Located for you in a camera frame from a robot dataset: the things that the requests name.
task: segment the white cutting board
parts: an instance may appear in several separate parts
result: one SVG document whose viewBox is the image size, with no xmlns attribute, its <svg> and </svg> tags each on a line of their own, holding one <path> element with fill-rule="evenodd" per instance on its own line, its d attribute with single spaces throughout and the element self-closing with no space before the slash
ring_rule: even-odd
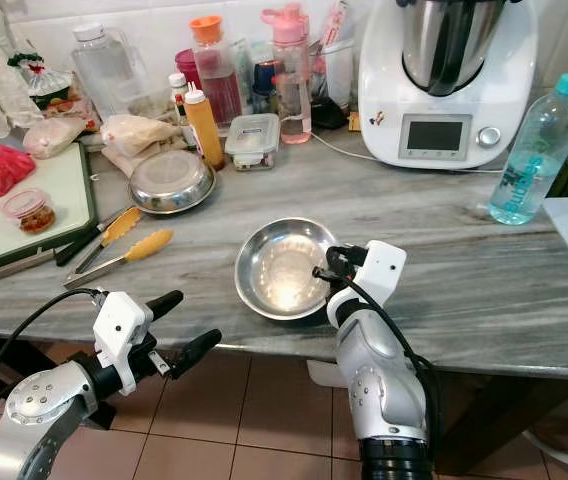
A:
<svg viewBox="0 0 568 480">
<path fill-rule="evenodd" d="M 0 255 L 29 247 L 37 248 L 44 241 L 82 228 L 91 220 L 80 146 L 72 143 L 59 155 L 35 160 L 35 163 L 35 170 L 27 178 L 0 197 L 0 205 L 22 190 L 39 188 L 50 197 L 50 205 L 55 210 L 55 223 L 43 232 L 27 234 L 10 223 L 0 210 Z"/>
</svg>

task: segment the cutting board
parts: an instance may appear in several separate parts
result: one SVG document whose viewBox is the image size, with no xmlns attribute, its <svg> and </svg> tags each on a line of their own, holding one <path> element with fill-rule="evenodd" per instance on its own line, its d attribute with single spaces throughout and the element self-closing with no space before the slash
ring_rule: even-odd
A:
<svg viewBox="0 0 568 480">
<path fill-rule="evenodd" d="M 0 198 L 27 189 L 39 188 L 50 197 L 55 223 L 35 235 L 26 234 L 12 224 L 0 210 L 0 266 L 38 252 L 72 242 L 97 223 L 90 169 L 83 147 L 72 143 L 60 154 L 36 160 L 31 175 Z"/>
</svg>

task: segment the robotic arm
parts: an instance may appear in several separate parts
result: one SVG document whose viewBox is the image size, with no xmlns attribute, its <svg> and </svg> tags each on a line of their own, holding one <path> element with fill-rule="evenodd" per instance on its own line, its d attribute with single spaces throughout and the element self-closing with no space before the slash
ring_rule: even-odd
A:
<svg viewBox="0 0 568 480">
<path fill-rule="evenodd" d="M 374 240 L 366 248 L 331 247 L 326 257 L 329 269 L 316 267 L 314 275 L 332 287 L 327 314 L 338 329 L 337 365 L 348 387 L 362 478 L 430 480 L 424 385 L 388 323 L 344 280 L 384 305 L 406 252 Z"/>
<path fill-rule="evenodd" d="M 0 480 L 44 480 L 64 441 L 118 390 L 134 391 L 142 378 L 159 372 L 178 378 L 222 338 L 211 330 L 187 344 L 171 364 L 154 350 L 152 321 L 183 298 L 174 290 L 143 304 L 124 292 L 107 294 L 95 321 L 95 349 L 75 354 L 58 367 L 38 372 L 13 389 L 0 419 Z"/>
</svg>

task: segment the marble countertop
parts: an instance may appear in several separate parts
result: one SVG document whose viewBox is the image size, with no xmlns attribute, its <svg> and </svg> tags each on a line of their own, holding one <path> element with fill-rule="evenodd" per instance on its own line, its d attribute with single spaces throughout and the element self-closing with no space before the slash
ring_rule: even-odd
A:
<svg viewBox="0 0 568 480">
<path fill-rule="evenodd" d="M 366 153 L 358 134 L 323 136 Z M 92 164 L 104 217 L 128 203 L 126 182 L 100 155 Z M 270 321 L 241 302 L 233 283 L 238 249 L 253 231 L 277 218 L 304 216 L 342 242 L 379 239 L 407 251 L 386 307 L 414 350 L 440 368 L 568 378 L 568 248 L 544 212 L 520 227 L 492 221 L 485 205 L 496 181 L 490 174 L 416 171 L 345 157 L 316 140 L 282 146 L 275 169 L 240 173 L 229 165 L 198 208 L 145 217 L 102 258 L 124 253 L 159 228 L 174 230 L 172 243 L 89 285 L 145 300 L 184 291 L 182 304 L 152 326 L 162 347 L 217 327 L 222 348 L 333 359 L 335 330 L 325 319 Z M 49 263 L 0 280 L 0 335 L 63 291 L 68 270 Z M 95 316 L 87 299 L 74 297 L 24 336 L 90 342 Z"/>
</svg>

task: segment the small steel bowl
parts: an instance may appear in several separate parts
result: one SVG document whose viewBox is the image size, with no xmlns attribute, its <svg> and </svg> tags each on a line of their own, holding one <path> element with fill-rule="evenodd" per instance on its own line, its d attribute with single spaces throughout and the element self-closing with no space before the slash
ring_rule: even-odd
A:
<svg viewBox="0 0 568 480">
<path fill-rule="evenodd" d="M 273 320 L 296 320 L 326 303 L 329 285 L 311 274 L 326 267 L 326 250 L 337 239 L 305 218 L 283 218 L 257 230 L 235 260 L 235 288 L 255 312 Z"/>
<path fill-rule="evenodd" d="M 197 155 L 170 150 L 140 163 L 129 180 L 129 196 L 140 210 L 160 215 L 183 212 L 215 188 L 215 172 Z"/>
</svg>

